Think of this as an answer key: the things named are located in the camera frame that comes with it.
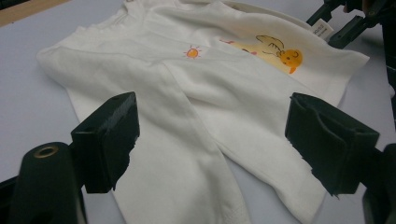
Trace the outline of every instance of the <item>white fabric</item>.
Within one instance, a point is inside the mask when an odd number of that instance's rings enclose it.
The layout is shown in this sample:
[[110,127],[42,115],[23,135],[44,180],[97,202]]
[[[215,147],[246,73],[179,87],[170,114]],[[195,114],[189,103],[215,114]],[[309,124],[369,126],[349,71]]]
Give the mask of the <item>white fabric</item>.
[[325,190],[284,137],[290,96],[337,105],[367,58],[307,29],[237,3],[135,0],[37,58],[67,88],[79,119],[136,92],[141,137],[114,193],[128,222],[249,223],[222,152],[310,223]]

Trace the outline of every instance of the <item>wooden edge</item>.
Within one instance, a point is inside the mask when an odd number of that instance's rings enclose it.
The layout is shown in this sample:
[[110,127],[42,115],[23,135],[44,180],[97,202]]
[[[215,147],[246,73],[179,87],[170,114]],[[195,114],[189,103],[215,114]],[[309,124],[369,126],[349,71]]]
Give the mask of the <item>wooden edge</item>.
[[68,1],[70,0],[30,0],[14,7],[5,8],[0,10],[0,27]]

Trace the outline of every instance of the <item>gray work surface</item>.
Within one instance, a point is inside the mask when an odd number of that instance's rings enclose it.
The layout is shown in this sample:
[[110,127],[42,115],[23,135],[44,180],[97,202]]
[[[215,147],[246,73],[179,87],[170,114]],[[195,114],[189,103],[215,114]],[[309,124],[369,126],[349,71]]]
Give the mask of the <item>gray work surface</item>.
[[[306,21],[319,0],[239,0]],[[72,34],[115,14],[121,0],[73,0],[0,28],[0,182],[18,174],[22,156],[48,142],[71,143],[78,120],[63,87],[48,78],[35,55]],[[355,14],[337,8],[329,24],[339,30]],[[348,49],[370,61],[351,79],[339,108],[380,132],[377,148],[396,142],[386,74],[381,27],[365,31]],[[299,223],[274,190],[229,161],[247,202],[253,223]],[[315,223],[363,223],[360,186],[355,195],[326,195]],[[124,223],[110,193],[84,194],[90,223]]]

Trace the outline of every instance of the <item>clothing label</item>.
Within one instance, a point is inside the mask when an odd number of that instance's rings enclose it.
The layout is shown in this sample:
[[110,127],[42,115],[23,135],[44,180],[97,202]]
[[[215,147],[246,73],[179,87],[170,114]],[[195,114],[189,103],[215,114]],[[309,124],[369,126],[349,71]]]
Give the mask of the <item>clothing label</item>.
[[317,35],[318,37],[325,39],[327,36],[329,36],[334,29],[323,19],[319,19],[312,27],[311,27],[312,33],[314,35]]

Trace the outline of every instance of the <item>black machine part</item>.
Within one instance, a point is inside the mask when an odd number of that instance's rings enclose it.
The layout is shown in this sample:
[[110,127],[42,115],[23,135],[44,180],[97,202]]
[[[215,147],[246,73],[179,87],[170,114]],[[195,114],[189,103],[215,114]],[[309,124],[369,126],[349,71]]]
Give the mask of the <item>black machine part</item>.
[[396,223],[396,145],[375,148],[379,133],[319,98],[294,93],[285,131],[312,174],[331,194],[353,194],[359,183],[367,224]]
[[115,96],[72,132],[25,154],[20,173],[0,184],[0,223],[87,223],[81,188],[107,193],[129,165],[140,135],[134,92]]
[[[396,25],[395,3],[395,0],[375,0],[373,4],[367,8],[364,18],[355,16],[340,31],[332,35],[329,40],[329,45],[337,49],[343,49],[364,30],[372,28],[377,24],[382,24],[383,30],[387,30],[386,32],[388,33],[394,32],[394,27]],[[319,19],[329,21],[332,18],[332,11],[341,5],[346,6],[347,12],[353,9],[362,10],[361,0],[324,0],[322,7],[320,7],[306,22],[309,25],[314,25]]]

